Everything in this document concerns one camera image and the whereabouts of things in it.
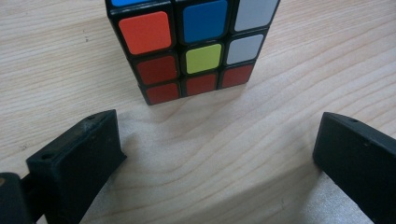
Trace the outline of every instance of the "wood grain surface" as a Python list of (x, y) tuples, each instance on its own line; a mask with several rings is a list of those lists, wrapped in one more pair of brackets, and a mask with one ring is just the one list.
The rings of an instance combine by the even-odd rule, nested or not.
[(128, 159), (84, 223), (370, 223), (312, 150), (324, 111), (396, 137), (396, 1), (284, 0), (247, 85), (155, 106), (104, 1), (0, 2), (1, 172), (112, 108)]

